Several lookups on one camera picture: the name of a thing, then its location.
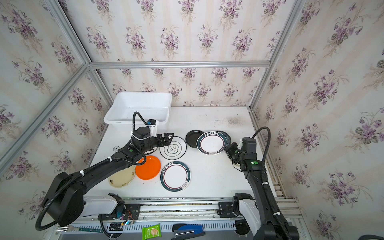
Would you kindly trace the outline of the blue floral green plate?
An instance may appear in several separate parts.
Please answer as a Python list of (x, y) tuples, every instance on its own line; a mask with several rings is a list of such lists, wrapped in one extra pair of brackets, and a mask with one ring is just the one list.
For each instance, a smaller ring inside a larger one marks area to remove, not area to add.
[(222, 133), (227, 140), (226, 146), (230, 145), (232, 143), (232, 139), (231, 139), (230, 135), (224, 131), (220, 131), (220, 133)]

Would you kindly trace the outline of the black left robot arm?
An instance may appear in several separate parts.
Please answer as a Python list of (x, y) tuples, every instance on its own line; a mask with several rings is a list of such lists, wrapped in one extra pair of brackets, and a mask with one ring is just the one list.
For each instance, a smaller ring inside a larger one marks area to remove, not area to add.
[(169, 146), (174, 136), (173, 133), (152, 136), (149, 127), (140, 127), (124, 147), (105, 160), (72, 174), (56, 175), (42, 201), (35, 229), (43, 231), (56, 224), (65, 226), (74, 222), (86, 206), (84, 195), (89, 190), (119, 171), (145, 164), (146, 152)]

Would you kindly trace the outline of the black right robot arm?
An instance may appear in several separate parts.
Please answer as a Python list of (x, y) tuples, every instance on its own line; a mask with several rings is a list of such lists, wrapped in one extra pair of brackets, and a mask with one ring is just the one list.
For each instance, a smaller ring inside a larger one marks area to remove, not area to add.
[[(261, 161), (257, 159), (256, 135), (267, 132), (267, 143)], [(254, 135), (244, 137), (239, 147), (232, 143), (225, 147), (225, 152), (233, 164), (240, 165), (240, 171), (250, 185), (254, 197), (247, 194), (235, 194), (233, 213), (245, 218), (254, 240), (298, 240), (296, 227), (289, 225), (280, 210), (269, 185), (266, 170), (266, 158), (271, 143), (271, 130), (261, 127)]]

